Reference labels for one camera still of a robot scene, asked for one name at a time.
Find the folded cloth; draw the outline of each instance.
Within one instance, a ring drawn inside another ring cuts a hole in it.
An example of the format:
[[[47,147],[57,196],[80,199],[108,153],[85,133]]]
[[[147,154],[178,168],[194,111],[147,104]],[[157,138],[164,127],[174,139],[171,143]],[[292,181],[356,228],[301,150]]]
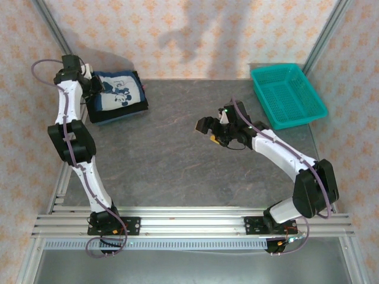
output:
[[[94,73],[100,77],[105,89],[95,97],[96,111],[111,111],[145,100],[142,85],[132,71]]]

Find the metal base plate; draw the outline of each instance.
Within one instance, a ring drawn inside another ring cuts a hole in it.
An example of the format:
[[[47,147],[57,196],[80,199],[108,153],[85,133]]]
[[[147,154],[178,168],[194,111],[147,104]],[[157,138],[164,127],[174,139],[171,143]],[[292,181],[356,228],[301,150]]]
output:
[[[295,221],[287,221],[281,224],[281,226],[270,232],[268,227],[264,225],[263,217],[247,216],[244,217],[246,235],[262,235],[262,234],[275,234],[275,235],[295,235],[297,234],[297,224]]]
[[[141,218],[140,217],[120,217],[121,220],[126,225],[128,235],[139,235],[141,227]],[[88,227],[88,235],[100,235],[100,233],[95,228]],[[115,235],[112,232],[101,234],[101,235]]]

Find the wall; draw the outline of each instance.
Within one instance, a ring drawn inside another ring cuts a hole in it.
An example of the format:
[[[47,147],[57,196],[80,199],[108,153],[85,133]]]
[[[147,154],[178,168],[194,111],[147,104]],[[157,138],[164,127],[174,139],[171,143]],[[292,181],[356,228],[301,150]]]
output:
[[[0,13],[0,282],[14,283],[38,212],[46,210],[59,170],[47,135],[57,91],[38,83],[31,64],[60,50],[29,0],[2,0]],[[38,74],[52,80],[60,66]]]
[[[95,70],[142,78],[249,78],[249,65],[304,64],[337,0],[47,0]]]
[[[311,127],[333,163],[372,279],[379,279],[379,2],[356,0],[311,74],[329,116]]]

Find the gray tabletop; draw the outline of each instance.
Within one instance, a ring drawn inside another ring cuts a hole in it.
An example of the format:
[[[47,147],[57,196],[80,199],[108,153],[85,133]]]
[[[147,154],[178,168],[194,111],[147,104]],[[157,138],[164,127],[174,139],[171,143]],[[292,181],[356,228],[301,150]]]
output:
[[[97,126],[86,123],[96,162],[116,206],[251,206],[265,208],[292,195],[291,179],[249,149],[228,150],[194,130],[196,122],[232,95],[252,121],[269,125],[249,80],[148,80],[149,110]],[[308,125],[276,131],[302,153],[316,157]],[[63,205],[88,206],[73,173]]]

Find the teal plastic basket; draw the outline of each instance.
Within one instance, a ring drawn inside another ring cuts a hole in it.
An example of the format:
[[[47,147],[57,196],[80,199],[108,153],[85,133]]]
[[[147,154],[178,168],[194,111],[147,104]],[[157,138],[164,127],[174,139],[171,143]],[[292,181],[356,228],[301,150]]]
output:
[[[274,129],[310,123],[327,116],[317,92],[296,64],[251,71],[254,91]]]

